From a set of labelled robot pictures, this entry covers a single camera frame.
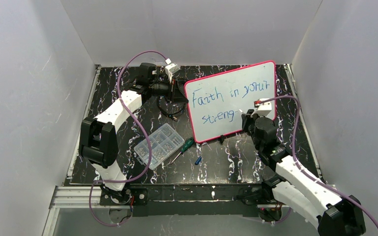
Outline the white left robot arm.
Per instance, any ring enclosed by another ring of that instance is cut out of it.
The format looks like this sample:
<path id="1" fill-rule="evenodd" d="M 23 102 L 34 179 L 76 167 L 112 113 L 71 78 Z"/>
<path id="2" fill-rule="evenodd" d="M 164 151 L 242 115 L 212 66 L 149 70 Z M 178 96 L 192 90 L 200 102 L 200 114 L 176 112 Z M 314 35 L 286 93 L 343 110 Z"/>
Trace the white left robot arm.
<path id="1" fill-rule="evenodd" d="M 85 118 L 81 123 L 78 152 L 99 173 L 103 184 L 110 190 L 122 191 L 128 182 L 116 158 L 119 152 L 117 132 L 128 117 L 152 96 L 163 96 L 169 103 L 186 103 L 174 76 L 179 65 L 169 59 L 164 72 L 158 74 L 157 66 L 142 63 L 137 76 L 124 84 L 121 96 L 101 114 Z"/>

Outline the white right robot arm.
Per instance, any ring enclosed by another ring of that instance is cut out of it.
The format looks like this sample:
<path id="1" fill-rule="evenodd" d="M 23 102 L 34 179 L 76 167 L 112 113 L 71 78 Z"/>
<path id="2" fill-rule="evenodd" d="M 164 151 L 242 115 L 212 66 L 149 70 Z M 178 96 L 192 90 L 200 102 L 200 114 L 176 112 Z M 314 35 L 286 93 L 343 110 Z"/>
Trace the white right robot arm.
<path id="1" fill-rule="evenodd" d="M 242 130 L 253 141 L 261 162 L 275 172 L 262 184 L 262 195 L 288 205 L 303 216 L 320 236 L 361 236 L 366 232 L 363 212 L 353 195 L 341 197 L 322 182 L 277 138 L 273 120 L 258 116 L 252 109 L 241 115 Z"/>

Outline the blue marker cap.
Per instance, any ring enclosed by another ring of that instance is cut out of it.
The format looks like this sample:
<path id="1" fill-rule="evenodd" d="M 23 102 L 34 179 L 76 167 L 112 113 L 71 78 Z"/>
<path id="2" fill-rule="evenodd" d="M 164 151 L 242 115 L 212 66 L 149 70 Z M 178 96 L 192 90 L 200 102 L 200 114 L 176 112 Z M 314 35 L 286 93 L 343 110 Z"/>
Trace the blue marker cap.
<path id="1" fill-rule="evenodd" d="M 198 157 L 198 159 L 195 161 L 195 165 L 199 165 L 199 163 L 202 161 L 202 157 Z"/>

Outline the pink framed whiteboard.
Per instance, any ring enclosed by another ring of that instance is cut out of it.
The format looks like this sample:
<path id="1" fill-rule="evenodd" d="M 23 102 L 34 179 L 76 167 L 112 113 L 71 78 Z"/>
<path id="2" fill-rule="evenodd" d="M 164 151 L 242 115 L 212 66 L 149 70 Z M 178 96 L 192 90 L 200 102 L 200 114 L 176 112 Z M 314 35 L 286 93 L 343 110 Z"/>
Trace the pink framed whiteboard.
<path id="1" fill-rule="evenodd" d="M 185 83 L 188 111 L 197 143 L 241 131 L 239 109 L 247 112 L 254 101 L 274 98 L 276 64 L 265 61 Z"/>

